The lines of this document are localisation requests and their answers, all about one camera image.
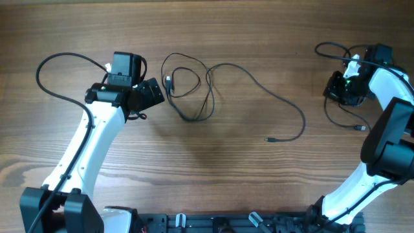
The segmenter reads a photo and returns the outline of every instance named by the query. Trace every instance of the wood grain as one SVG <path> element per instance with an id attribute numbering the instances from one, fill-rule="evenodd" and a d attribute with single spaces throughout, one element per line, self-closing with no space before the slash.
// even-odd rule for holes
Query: wood grain
<path id="1" fill-rule="evenodd" d="M 328 122 L 321 93 L 338 61 L 314 54 L 321 41 L 347 46 L 385 43 L 412 73 L 412 1 L 221 1 L 0 7 L 0 232 L 22 232 L 18 207 L 24 187 L 40 186 L 60 160 L 82 111 L 43 93 L 38 64 L 57 52 L 77 52 L 101 64 L 116 50 L 140 54 L 147 77 L 160 81 L 160 66 L 171 52 L 208 66 L 239 64 L 257 80 L 292 100 L 307 117 L 305 134 L 289 143 L 267 144 L 267 136 L 298 133 L 298 112 L 257 87 L 231 67 L 213 74 L 216 111 L 200 123 L 183 122 L 163 103 L 148 119 L 128 122 L 114 140 L 94 193 L 105 205 L 140 213 L 207 214 L 258 210 L 304 210 L 328 194 L 356 168 L 367 133 Z M 173 58 L 166 71 L 202 67 Z M 181 72 L 177 92 L 195 82 Z M 79 101 L 103 73 L 87 61 L 56 58 L 46 64 L 46 87 Z M 177 105 L 194 114 L 205 82 Z M 330 103 L 332 117 L 359 123 Z M 375 101 L 352 109 L 372 124 L 381 114 Z M 368 232 L 411 232 L 414 185 L 381 195 L 364 209 Z"/>
<path id="2" fill-rule="evenodd" d="M 34 5 L 34 4 L 74 4 L 74 3 L 140 3 L 140 2 L 175 2 L 203 0 L 0 0 L 0 5 Z"/>

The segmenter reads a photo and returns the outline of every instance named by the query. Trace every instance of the black cable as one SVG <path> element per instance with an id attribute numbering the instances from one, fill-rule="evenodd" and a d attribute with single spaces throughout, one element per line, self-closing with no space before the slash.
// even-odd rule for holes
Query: black cable
<path id="1" fill-rule="evenodd" d="M 335 122 L 334 120 L 332 120 L 332 119 L 330 118 L 330 116 L 329 116 L 328 112 L 327 112 L 327 107 L 326 107 L 327 99 L 328 99 L 328 98 L 327 98 L 327 97 L 325 97 L 325 101 L 323 102 L 323 111 L 325 112 L 326 117 L 328 118 L 328 120 L 329 120 L 332 124 L 334 124 L 335 126 L 342 127 L 342 128 L 352 128 L 352 129 L 355 129 L 355 130 L 358 130 L 358 131 L 364 130 L 364 129 L 363 129 L 363 127 L 362 127 L 362 126 L 360 126 L 360 125 L 344 125 L 344 124 L 339 124 L 339 123 Z M 347 113 L 349 113 L 349 114 L 353 115 L 354 117 L 358 117 L 358 118 L 359 118 L 359 119 L 361 119 L 363 122 L 365 122 L 365 124 L 366 124 L 366 125 L 367 125 L 367 127 L 368 127 L 369 132 L 371 132 L 371 126 L 369 125 L 368 121 L 366 121 L 364 118 L 362 118 L 362 116 L 359 116 L 359 115 L 357 115 L 357 114 L 355 114 L 355 113 L 353 113 L 353 112 L 350 112 L 350 111 L 348 111 L 348 110 L 344 109 L 344 108 L 341 106 L 341 104 L 340 104 L 340 103 L 338 103 L 338 107 L 339 107 L 340 109 L 344 110 L 345 112 L 347 112 Z"/>
<path id="2" fill-rule="evenodd" d="M 196 73 L 196 72 L 194 72 L 193 70 L 191 70 L 191 69 L 189 69 L 189 68 L 187 68 L 187 67 L 177 67 L 177 68 L 175 68 L 174 69 L 174 71 L 173 71 L 173 73 L 172 73 L 172 75 L 171 75 L 171 80 L 167 80 L 166 78 L 167 77 L 165 77 L 164 78 L 164 73 L 163 73 L 163 68 L 164 68 L 164 64 L 165 64 L 165 62 L 167 61 L 167 59 L 170 57 L 170 56 L 172 56 L 172 55 L 174 55 L 174 54 L 176 54 L 176 55 L 181 55 L 181 56 L 184 56 L 184 57 L 187 57 L 187 58 L 189 58 L 189 59 L 192 59 L 192 60 L 195 60 L 195 61 L 197 61 L 197 62 L 199 62 L 205 69 L 206 69 L 206 82 L 207 82 L 207 85 L 208 85 L 208 92 L 207 92 L 207 95 L 206 95 L 206 98 L 204 99 L 204 102 L 203 102 L 203 104 L 202 104 L 202 107 L 201 107 L 201 110 L 200 110 L 200 112 L 198 113 L 198 115 L 195 117 L 195 118 L 190 118 L 190 117 L 188 117 L 188 116 L 186 116 L 172 101 L 171 101 L 171 98 L 180 98 L 180 97 L 183 97 L 183 96 L 187 96 L 187 95 L 189 95 L 190 93 L 192 93 L 194 90 L 196 90 L 200 85 L 201 85 L 201 79 L 200 79 L 200 77 L 199 77 L 199 75 Z M 300 113 L 300 115 L 301 115 L 301 117 L 302 117 L 302 120 L 303 120 L 303 125 L 302 125 L 302 129 L 301 129 L 301 131 L 295 136 L 295 137 L 292 137 L 292 138 L 290 138 L 290 139 L 275 139 L 275 138 L 266 138 L 265 140 L 267 141 L 267 142 L 290 142 L 290 141 L 293 141 L 293 140 L 296 140 L 297 138 L 299 138 L 302 134 L 303 134 L 303 132 L 305 131 L 305 127 L 306 127 L 306 118 L 305 118 L 305 114 L 303 113 L 303 111 L 296 105 L 296 104 L 294 104 L 294 103 L 292 103 L 291 101 L 289 101 L 289 100 L 287 100 L 287 99 L 285 99 L 285 98 L 282 98 L 282 97 L 280 97 L 280 96 L 278 96 L 278 95 L 276 95 L 276 94 L 274 94 L 273 92 L 271 92 L 271 91 L 269 91 L 267 88 L 265 88 L 263 85 L 261 85 L 245 68 L 243 68 L 243 67 L 241 67 L 241 66 L 239 66 L 239 65 L 236 65 L 236 64 L 233 64 L 233 63 L 220 63 L 220 64 L 217 64 L 217 65 L 214 65 L 213 67 L 211 67 L 211 68 L 208 68 L 207 66 L 205 66 L 205 64 L 203 64 L 203 62 L 202 61 L 200 61 L 200 60 L 198 60 L 197 58 L 193 58 L 193 57 L 191 57 L 191 56 L 187 56 L 187 55 L 185 55 L 185 54 L 181 54 L 181 53 L 178 53 L 178 52 L 174 52 L 174 53 L 171 53 L 170 55 L 168 55 L 167 57 L 166 57 L 166 59 L 164 60 L 164 62 L 162 63 L 162 65 L 161 65 L 161 82 L 162 82 L 162 86 L 165 88 L 165 90 L 166 90 L 166 96 L 167 96 L 167 99 L 168 99 L 168 102 L 169 102 L 169 104 L 177 111 L 177 113 L 180 115 L 180 117 L 183 119 L 183 120 L 185 120 L 185 121 L 188 121 L 188 122 L 199 122 L 199 121 L 203 121 L 203 120 L 207 120 L 207 119 L 209 119 L 212 115 L 213 115 L 213 112 L 214 112 L 214 109 L 215 109 L 215 99 L 214 99 L 214 93 L 213 93 L 213 89 L 212 89 L 212 78 L 211 78 L 211 75 L 210 75 L 210 73 L 211 73 L 211 71 L 212 70 L 214 70 L 214 69 L 216 69 L 216 68 L 218 68 L 218 67 L 220 67 L 220 66 L 223 66 L 223 65 L 229 65 L 229 66 L 232 66 L 232 67 L 236 67 L 236 68 L 238 68 L 238 69 L 241 69 L 242 71 L 244 71 L 247 75 L 249 75 L 249 77 L 251 77 L 251 79 L 253 79 L 253 81 L 254 81 L 254 83 L 256 83 L 260 88 L 262 88 L 264 91 L 266 91 L 268 94 L 270 94 L 270 95 L 272 95 L 272 96 L 274 96 L 274 97 L 276 97 L 277 99 L 279 99 L 279 100 L 281 100 L 281 101 L 283 101 L 283 102 L 285 102 L 285 103 L 287 103 L 287 104 L 289 104 L 289 105 L 291 105 L 292 107 L 294 107 L 296 110 L 298 110 L 298 112 Z M 198 79 L 198 82 L 197 82 L 197 84 L 195 85 L 195 87 L 193 87 L 191 90 L 189 90 L 188 92 L 186 92 L 185 94 L 182 94 L 182 95 L 180 95 L 180 96 L 173 96 L 172 94 L 171 94 L 171 90 L 174 90 L 175 89 L 175 87 L 174 87 L 174 74 L 175 74 L 175 71 L 177 71 L 177 70 L 179 70 L 179 69 L 184 69 L 184 70 L 187 70 L 187 71 L 190 71 L 190 72 L 192 72 L 194 75 L 196 75 L 196 77 L 197 77 L 197 79 Z M 202 113 L 202 110 L 204 109 L 204 107 L 206 106 L 206 102 L 207 102 L 207 99 L 208 99 L 208 97 L 209 97 L 209 95 L 210 95 L 210 93 L 211 93 L 211 95 L 212 95 L 212 110 L 210 111 L 210 113 L 206 116 L 206 117 L 204 117 L 204 118 L 200 118 L 201 117 L 201 113 Z"/>
<path id="3" fill-rule="evenodd" d="M 142 73 L 142 75 L 141 75 L 141 77 L 140 77 L 140 81 L 139 81 L 139 82 L 144 81 L 145 75 L 147 74 L 147 60 L 145 60 L 145 58 L 144 58 L 144 57 L 141 57 L 141 59 L 142 59 L 142 63 L 144 64 L 145 70 L 144 70 L 144 72 Z"/>
<path id="4" fill-rule="evenodd" d="M 106 73 L 106 74 L 103 76 L 103 79 L 102 79 L 101 83 L 102 83 L 102 84 L 104 84 L 107 78 L 108 78 L 108 73 Z"/>
<path id="5" fill-rule="evenodd" d="M 137 120 L 137 119 L 146 120 L 147 119 L 147 115 L 144 113 L 134 113 L 131 115 L 127 118 L 128 120 Z"/>
<path id="6" fill-rule="evenodd" d="M 203 104 L 202 104 L 202 107 L 201 107 L 201 109 L 200 109 L 200 112 L 199 112 L 199 114 L 196 116 L 196 117 L 194 117 L 194 118 L 191 118 L 191 117 L 188 117 L 188 116 L 186 116 L 172 101 L 171 101 L 171 98 L 170 97 L 172 97 L 172 98 L 180 98 L 180 97 L 182 97 L 182 96 L 186 96 L 186 95 L 188 95 L 188 94 L 190 94 L 192 91 L 194 91 L 194 90 L 196 90 L 196 88 L 198 87 L 198 86 L 200 86 L 200 84 L 201 84 L 201 79 L 200 79 L 200 76 L 196 73 L 196 72 L 194 72 L 193 70 L 191 70 L 191 69 L 189 69 L 189 68 L 186 68 L 186 67 L 178 67 L 178 69 L 186 69 L 186 70 L 188 70 L 188 71 L 191 71 L 194 75 L 196 75 L 196 77 L 198 78 L 198 82 L 197 82 L 197 84 L 196 84 L 196 86 L 193 88 L 193 89 L 191 89 L 190 91 L 188 91 L 187 93 L 185 93 L 185 94 L 183 94 L 182 96 L 172 96 L 171 95 L 171 93 L 170 93 L 170 89 L 168 89 L 168 88 L 166 88 L 166 81 L 164 80 L 164 73 L 163 73 L 163 70 L 164 70 L 164 64 L 165 64 L 165 62 L 167 61 L 167 59 L 170 57 L 170 56 L 172 56 L 172 55 L 181 55 L 181 56 L 184 56 L 184 57 L 187 57 L 187 58 L 189 58 L 189 59 L 192 59 L 192 60 L 195 60 L 195 61 L 197 61 L 197 62 L 199 62 L 205 69 L 206 69 L 206 82 L 207 82 L 207 85 L 208 85 L 208 92 L 207 92 L 207 95 L 206 95 L 206 98 L 204 99 L 204 102 L 203 102 Z M 213 115 L 213 112 L 214 112 L 214 106 L 215 106 L 215 102 L 214 102 L 214 94 L 213 94 L 213 90 L 212 90 L 212 86 L 211 86 L 211 76 L 210 76 L 210 73 L 208 73 L 207 72 L 208 71 L 208 68 L 207 68 L 207 66 L 205 66 L 205 64 L 202 62 L 202 61 L 200 61 L 200 60 L 198 60 L 197 58 L 193 58 L 193 57 L 191 57 L 191 56 L 187 56 L 187 55 L 185 55 L 185 54 L 181 54 L 181 53 L 178 53 L 178 52 L 173 52 L 173 53 L 171 53 L 170 55 L 168 55 L 167 57 L 166 57 L 166 59 L 164 60 L 164 62 L 162 62 L 162 65 L 161 65 L 161 84 L 162 84 L 162 86 L 163 86 L 163 88 L 165 88 L 165 90 L 166 90 L 166 96 L 167 96 L 167 100 L 168 100 L 168 102 L 169 102 L 169 104 L 177 111 L 177 113 L 180 115 L 180 117 L 183 119 L 183 120 L 185 120 L 185 121 L 188 121 L 188 122 L 200 122 L 200 121 L 203 121 L 203 120 L 207 120 L 207 119 L 209 119 L 212 115 Z M 175 72 L 173 72 L 173 74 L 171 75 L 171 84 L 172 84 L 172 89 L 174 90 L 174 83 L 173 83 L 173 81 L 174 81 L 174 73 Z M 209 95 L 210 95 L 210 93 L 212 93 L 212 100 L 213 100 L 213 107 L 212 107 L 212 111 L 210 112 L 210 114 L 208 115 L 208 116 L 206 116 L 206 117 L 204 117 L 204 118 L 200 118 L 200 116 L 201 116 L 201 113 L 202 113 L 202 110 L 204 109 L 204 107 L 205 107 L 205 105 L 206 105 L 206 102 L 207 102 L 207 99 L 208 99 L 208 97 L 209 97 Z"/>
<path id="7" fill-rule="evenodd" d="M 368 121 L 366 121 L 364 118 L 362 118 L 362 116 L 359 116 L 359 115 L 357 115 L 357 114 L 355 114 L 355 113 L 353 113 L 353 112 L 350 112 L 350 111 L 348 111 L 348 110 L 344 109 L 344 108 L 342 107 L 341 103 L 338 103 L 338 107 L 339 107 L 340 109 L 344 110 L 345 112 L 347 112 L 347 113 L 349 113 L 349 114 L 353 115 L 354 117 L 357 117 L 357 118 L 361 119 L 361 120 L 362 120 L 362 121 L 363 121 L 363 122 L 367 125 L 367 127 L 368 127 L 368 129 L 369 129 L 369 132 L 371 132 L 371 126 L 369 125 Z"/>
<path id="8" fill-rule="evenodd" d="M 87 108 L 86 106 L 84 106 L 84 105 L 83 105 L 83 104 L 81 104 L 80 102 L 78 102 L 78 101 L 76 101 L 76 100 L 73 100 L 73 99 L 71 99 L 71 98 L 68 98 L 68 97 L 66 97 L 66 96 L 62 96 L 62 95 L 60 95 L 60 94 L 53 93 L 52 91 L 49 91 L 48 89 L 46 89 L 46 88 L 45 88 L 45 87 L 44 87 L 44 86 L 40 83 L 39 73 L 40 73 L 40 70 L 41 70 L 42 66 L 44 66 L 44 64 L 45 64 L 45 63 L 47 63 L 49 60 L 51 60 L 51 59 L 53 59 L 53 58 L 55 58 L 55 57 L 58 57 L 58 56 L 76 56 L 76 57 L 79 57 L 79 58 L 83 58 L 83 59 L 88 60 L 88 61 L 92 62 L 93 64 L 97 65 L 99 68 L 103 69 L 103 70 L 106 72 L 105 67 L 101 66 L 100 64 L 98 64 L 98 63 L 97 63 L 97 62 L 95 62 L 94 60 L 92 60 L 92 59 L 90 59 L 90 58 L 87 58 L 87 57 L 85 57 L 85 56 L 83 56 L 83 55 L 80 55 L 80 54 L 75 54 L 75 53 L 71 53 L 71 52 L 62 52 L 62 53 L 58 53 L 58 54 L 55 54 L 55 55 L 51 55 L 51 56 L 49 56 L 48 58 L 44 59 L 44 60 L 40 63 L 40 65 L 39 65 L 39 67 L 38 67 L 38 69 L 37 69 L 37 71 L 36 71 L 36 82 L 38 83 L 38 86 L 40 87 L 40 89 L 42 89 L 43 91 L 45 91 L 47 94 L 49 94 L 49 95 L 51 95 L 51 96 L 54 96 L 54 97 L 56 97 L 56 98 L 60 98 L 60 99 L 62 99 L 62 100 L 69 101 L 69 102 L 71 102 L 71 103 L 73 103 L 73 104 L 76 104 L 76 105 L 80 106 L 80 107 L 81 107 L 81 108 L 82 108 L 82 109 L 86 112 L 86 114 L 87 114 L 87 116 L 88 116 L 88 125 L 87 125 L 87 129 L 86 129 L 85 136 L 83 137 L 82 142 L 81 142 L 81 144 L 79 145 L 78 150 L 76 151 L 76 153 L 75 153 L 75 155 L 74 155 L 73 159 L 72 159 L 72 160 L 71 160 L 71 162 L 69 163 L 69 165 L 68 165 L 68 167 L 67 167 L 67 169 L 66 169 L 65 173 L 63 173 L 63 174 L 61 175 L 59 183 L 56 185 L 55 189 L 53 189 L 53 191 L 52 191 L 52 193 L 50 194 L 50 196 L 49 196 L 49 197 L 46 199 L 46 201 L 43 203 L 43 206 L 41 207 L 41 209 L 40 209 L 39 213 L 37 214 L 36 218 L 33 220 L 33 223 L 32 223 L 32 225 L 30 226 L 30 228 L 29 228 L 29 230 L 28 230 L 28 233 L 32 233 L 32 232 L 33 232 L 33 230 L 35 229 L 36 225 L 39 223 L 40 219 L 43 217 L 43 215 L 45 214 L 45 212 L 46 212 L 46 211 L 47 211 L 47 209 L 49 208 L 49 205 L 50 205 L 50 203 L 52 202 L 53 197 L 56 195 L 56 193 L 57 193 L 57 192 L 59 191 L 59 189 L 62 187 L 63 183 L 66 181 L 66 179 L 67 179 L 67 177 L 69 176 L 69 174 L 70 174 L 71 170 L 73 169 L 73 166 L 74 166 L 75 162 L 77 161 L 77 159 L 78 159 L 78 157 L 79 157 L 79 154 L 82 152 L 82 149 L 83 149 L 83 147 L 85 146 L 85 143 L 87 142 L 87 139 L 88 139 L 89 135 L 91 134 L 91 130 L 92 130 L 93 116 L 92 116 L 92 113 L 88 110 L 88 108 Z"/>
<path id="9" fill-rule="evenodd" d="M 356 49 L 356 48 L 368 48 L 368 46 L 369 45 L 354 45 L 354 46 L 351 46 L 351 47 L 349 47 L 349 48 L 347 48 L 347 50 L 346 50 L 346 52 L 343 54 L 343 58 L 345 58 L 345 56 L 348 54 L 348 58 L 351 58 L 352 56 L 351 56 L 351 50 L 353 50 L 353 49 Z"/>
<path id="10" fill-rule="evenodd" d="M 414 96 L 414 89 L 411 86 L 411 84 L 409 84 L 409 82 L 407 82 L 407 80 L 404 79 L 404 76 L 399 75 L 394 70 L 392 70 L 392 69 L 390 69 L 388 67 L 385 67 L 383 65 L 370 62 L 370 61 L 365 61 L 365 60 L 360 60 L 360 59 L 353 59 L 353 58 L 344 58 L 344 57 L 341 57 L 341 56 L 334 56 L 334 55 L 330 55 L 330 54 L 324 54 L 324 53 L 318 51 L 319 47 L 321 47 L 322 45 L 334 45 L 336 47 L 339 47 L 339 48 L 341 48 L 341 49 L 349 52 L 349 49 L 347 47 L 345 47 L 345 46 L 343 46 L 343 45 L 341 45 L 339 43 L 336 43 L 336 42 L 328 41 L 328 42 L 319 43 L 317 46 L 315 46 L 315 53 L 317 55 L 323 56 L 323 57 L 326 57 L 326 58 L 332 58 L 332 59 L 342 60 L 342 61 L 357 61 L 357 62 L 360 62 L 360 63 L 366 63 L 366 64 L 374 65 L 376 67 L 383 68 L 386 71 L 390 72 L 391 74 L 394 74 L 409 89 L 410 93 Z"/>
<path id="11" fill-rule="evenodd" d="M 413 175 L 413 172 L 414 172 L 414 158 L 411 160 L 411 163 L 409 164 L 408 172 L 403 177 L 401 177 L 400 179 L 388 180 L 388 181 L 383 181 L 381 183 L 375 184 L 374 187 L 370 189 L 370 191 L 368 191 L 368 193 L 366 193 L 363 197 L 361 197 L 361 199 L 359 199 L 351 208 L 348 208 L 344 213 L 340 214 L 339 216 L 336 216 L 334 219 L 322 225 L 320 228 L 315 230 L 313 233 L 317 233 L 325 229 L 326 227 L 333 224 L 337 220 L 351 213 L 356 207 L 358 207 L 358 205 L 360 205 L 363 201 L 365 201 L 373 192 L 377 191 L 381 186 L 386 185 L 386 184 L 391 184 L 391 183 L 404 184 L 405 182 L 409 181 L 411 179 L 411 176 Z"/>
<path id="12" fill-rule="evenodd" d="M 334 120 L 332 120 L 332 119 L 329 117 L 329 115 L 328 115 L 328 111 L 326 110 L 326 102 L 327 102 L 327 99 L 328 99 L 328 98 L 326 98 L 326 97 L 325 97 L 325 101 L 323 102 L 323 110 L 325 111 L 326 118 L 328 118 L 328 120 L 329 120 L 332 124 L 334 124 L 335 126 L 339 126 L 339 127 L 342 127 L 342 128 L 354 128 L 354 126 L 353 126 L 353 125 L 343 125 L 343 124 L 336 123 Z"/>

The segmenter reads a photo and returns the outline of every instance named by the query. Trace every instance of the cable connector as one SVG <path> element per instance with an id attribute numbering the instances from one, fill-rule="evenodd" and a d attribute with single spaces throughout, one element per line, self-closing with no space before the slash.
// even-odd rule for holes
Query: cable connector
<path id="1" fill-rule="evenodd" d="M 267 142 L 279 142 L 279 139 L 275 139 L 275 138 L 265 138 L 265 141 L 267 141 Z"/>
<path id="2" fill-rule="evenodd" d="M 366 127 L 365 126 L 356 125 L 356 126 L 354 126 L 354 129 L 355 130 L 358 130 L 358 131 L 364 131 L 366 129 Z"/>
<path id="3" fill-rule="evenodd" d="M 174 76 L 171 77 L 171 94 L 174 94 L 175 86 L 174 86 Z"/>
<path id="4" fill-rule="evenodd" d="M 171 77 L 167 76 L 166 77 L 166 94 L 170 95 L 171 93 L 174 93 L 172 89 L 172 84 L 171 84 Z"/>

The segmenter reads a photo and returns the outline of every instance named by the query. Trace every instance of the camera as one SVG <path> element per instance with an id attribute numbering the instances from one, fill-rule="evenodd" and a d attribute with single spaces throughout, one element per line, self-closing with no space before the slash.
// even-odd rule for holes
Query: camera
<path id="1" fill-rule="evenodd" d="M 145 65 L 142 75 L 141 63 Z M 143 57 L 127 52 L 114 52 L 111 70 L 102 83 L 94 83 L 86 91 L 85 102 L 109 102 L 113 107 L 121 107 L 127 121 L 129 115 L 138 114 L 165 101 L 157 80 L 144 80 L 146 71 L 147 62 Z"/>

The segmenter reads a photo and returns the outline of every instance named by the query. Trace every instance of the black base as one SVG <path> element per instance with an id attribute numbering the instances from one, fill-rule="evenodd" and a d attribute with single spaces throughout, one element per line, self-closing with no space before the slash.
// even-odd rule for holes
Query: black base
<path id="1" fill-rule="evenodd" d="M 52 191 L 42 188 L 26 188 L 20 198 L 20 211 L 27 232 Z M 64 212 L 54 212 L 60 206 Z M 45 214 L 34 228 L 33 233 L 49 233 L 60 229 L 67 232 L 104 232 L 104 222 L 88 195 L 74 188 L 71 193 L 58 192 L 52 199 Z"/>
<path id="2" fill-rule="evenodd" d="M 309 226 L 306 229 L 302 224 L 305 214 L 305 212 L 288 212 L 263 214 L 260 217 L 263 219 L 263 224 L 272 233 L 314 232 L 319 226 Z M 175 227 L 176 216 L 165 214 L 140 214 L 139 216 L 146 225 L 148 233 L 263 233 L 260 228 L 255 227 L 248 220 L 248 214 L 186 216 L 186 228 Z M 320 233 L 331 232 L 334 231 L 320 231 Z M 363 214 L 357 214 L 349 228 L 342 232 L 365 233 Z"/>

